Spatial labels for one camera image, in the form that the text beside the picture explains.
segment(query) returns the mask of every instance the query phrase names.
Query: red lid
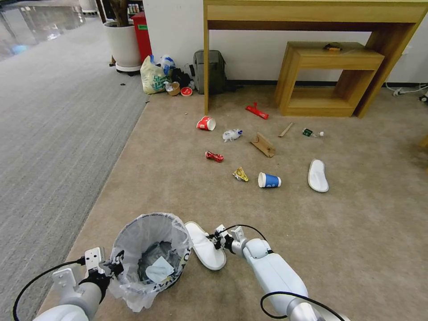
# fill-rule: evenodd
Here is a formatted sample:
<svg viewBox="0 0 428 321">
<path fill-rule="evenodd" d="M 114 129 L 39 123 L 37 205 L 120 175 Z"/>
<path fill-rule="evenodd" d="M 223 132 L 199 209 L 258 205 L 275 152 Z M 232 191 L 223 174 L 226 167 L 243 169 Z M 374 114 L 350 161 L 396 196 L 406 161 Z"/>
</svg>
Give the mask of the red lid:
<svg viewBox="0 0 428 321">
<path fill-rule="evenodd" d="M 135 18 L 144 18 L 144 19 L 146 19 L 146 14 L 144 13 L 144 11 L 141 11 L 141 12 L 136 13 L 135 15 L 133 15 L 131 17 L 132 20 L 134 20 Z"/>
<path fill-rule="evenodd" d="M 193 93 L 193 90 L 190 87 L 183 87 L 180 92 L 183 96 L 191 96 Z"/>
</svg>

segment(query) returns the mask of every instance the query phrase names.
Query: blue paper cup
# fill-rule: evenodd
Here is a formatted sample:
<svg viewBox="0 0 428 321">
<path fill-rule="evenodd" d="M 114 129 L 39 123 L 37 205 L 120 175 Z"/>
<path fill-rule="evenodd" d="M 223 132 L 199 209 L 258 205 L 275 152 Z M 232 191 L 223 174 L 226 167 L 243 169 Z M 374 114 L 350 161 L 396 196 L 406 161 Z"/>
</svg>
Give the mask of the blue paper cup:
<svg viewBox="0 0 428 321">
<path fill-rule="evenodd" d="M 273 176 L 269 174 L 259 173 L 259 187 L 267 188 L 267 187 L 280 187 L 281 179 L 278 176 Z"/>
</svg>

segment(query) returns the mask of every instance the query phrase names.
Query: black cable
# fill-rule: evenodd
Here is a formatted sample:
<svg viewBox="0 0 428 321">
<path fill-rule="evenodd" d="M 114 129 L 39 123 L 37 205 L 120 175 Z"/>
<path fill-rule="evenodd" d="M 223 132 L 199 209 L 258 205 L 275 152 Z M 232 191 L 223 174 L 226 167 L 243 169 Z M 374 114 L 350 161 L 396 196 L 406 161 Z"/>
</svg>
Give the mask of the black cable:
<svg viewBox="0 0 428 321">
<path fill-rule="evenodd" d="M 321 302 L 315 301 L 314 299 L 308 298 L 307 296 L 303 296 L 297 293 L 293 293 L 293 292 L 284 292 L 284 291 L 275 291 L 275 292 L 270 292 L 268 294 L 265 294 L 264 296 L 262 296 L 262 298 L 260 299 L 260 307 L 262 308 L 263 312 L 271 317 L 272 319 L 285 319 L 287 318 L 287 315 L 283 315 L 283 316 L 274 316 L 272 314 L 270 314 L 268 311 L 266 311 L 266 309 L 263 306 L 263 302 L 265 299 L 267 299 L 270 296 L 276 295 L 276 294 L 284 294 L 284 295 L 291 295 L 291 296 L 295 296 L 298 297 L 300 299 L 304 299 L 307 300 L 313 304 L 316 304 L 324 309 L 326 309 L 327 311 L 329 311 L 330 313 L 332 313 L 335 317 L 337 317 L 340 321 L 345 321 L 336 311 L 334 311 L 333 309 L 329 308 L 327 305 L 322 304 Z"/>
<path fill-rule="evenodd" d="M 20 321 L 20 320 L 19 320 L 19 318 L 18 318 L 18 314 L 17 314 L 16 310 L 18 309 L 18 303 L 19 303 L 19 300 L 20 300 L 21 296 L 24 294 L 24 292 L 26 291 L 26 289 L 28 289 L 28 287 L 29 287 L 30 285 L 32 285 L 34 282 L 36 282 L 38 279 L 40 279 L 43 275 L 45 275 L 45 274 L 47 274 L 47 273 L 49 273 L 49 272 L 52 272 L 53 270 L 59 269 L 59 268 L 61 268 L 61 267 L 65 266 L 65 265 L 70 265 L 70 264 L 73 264 L 73 263 L 77 263 L 77 264 L 80 264 L 80 265 L 85 265 L 85 257 L 84 257 L 84 256 L 82 256 L 82 257 L 81 257 L 81 258 L 79 258 L 78 260 L 70 261 L 70 262 L 65 262 L 65 263 L 59 264 L 59 265 L 57 265 L 57 266 L 55 266 L 55 267 L 50 268 L 49 270 L 44 271 L 43 273 L 39 274 L 39 275 L 38 275 L 38 276 L 36 276 L 34 279 L 32 279 L 31 281 L 29 281 L 29 282 L 28 282 L 28 283 L 27 283 L 27 284 L 22 288 L 21 292 L 19 292 L 18 296 L 16 297 L 15 303 L 13 304 L 13 309 L 12 309 L 13 319 L 14 319 L 15 321 Z"/>
<path fill-rule="evenodd" d="M 221 232 L 218 232 L 219 234 L 220 233 L 222 233 L 222 232 L 224 232 L 224 231 L 226 231 L 226 230 L 230 230 L 232 227 L 236 227 L 236 226 L 245 226 L 245 227 L 249 227 L 249 228 L 251 228 L 251 229 L 253 229 L 253 230 L 255 230 L 257 233 L 259 233 L 260 234 L 260 236 L 265 240 L 265 241 L 267 241 L 266 240 L 266 238 L 264 237 L 264 235 L 258 230 L 258 229 L 256 229 L 255 227 L 252 227 L 251 225 L 245 225 L 245 224 L 235 224 L 235 225 L 232 225 L 232 226 L 230 226 L 230 227 L 228 227 L 228 228 L 225 228 L 224 230 L 222 230 Z"/>
</svg>

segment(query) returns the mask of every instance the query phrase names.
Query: reflective floor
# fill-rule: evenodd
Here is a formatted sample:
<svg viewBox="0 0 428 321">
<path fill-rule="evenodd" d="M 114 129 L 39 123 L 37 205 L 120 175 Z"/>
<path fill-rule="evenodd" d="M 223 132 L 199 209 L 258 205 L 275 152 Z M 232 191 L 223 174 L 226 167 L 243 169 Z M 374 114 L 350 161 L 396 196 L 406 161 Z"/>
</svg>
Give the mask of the reflective floor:
<svg viewBox="0 0 428 321">
<path fill-rule="evenodd" d="M 85 16 L 78 6 L 24 4 L 18 2 L 0 9 L 0 61 L 43 41 L 53 40 L 85 23 Z"/>
</svg>

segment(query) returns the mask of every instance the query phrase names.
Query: backpack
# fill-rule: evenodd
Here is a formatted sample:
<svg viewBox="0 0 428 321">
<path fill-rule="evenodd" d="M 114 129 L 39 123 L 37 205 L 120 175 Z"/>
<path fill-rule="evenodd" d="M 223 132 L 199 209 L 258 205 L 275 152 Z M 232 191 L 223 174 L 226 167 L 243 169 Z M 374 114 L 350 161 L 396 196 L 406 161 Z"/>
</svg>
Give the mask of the backpack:
<svg viewBox="0 0 428 321">
<path fill-rule="evenodd" d="M 210 62 L 210 94 L 220 94 L 226 90 L 226 74 L 224 66 L 226 62 L 218 50 L 210 50 L 208 53 Z M 204 94 L 204 51 L 198 50 L 193 55 L 192 76 L 194 77 L 195 87 L 200 94 Z"/>
</svg>

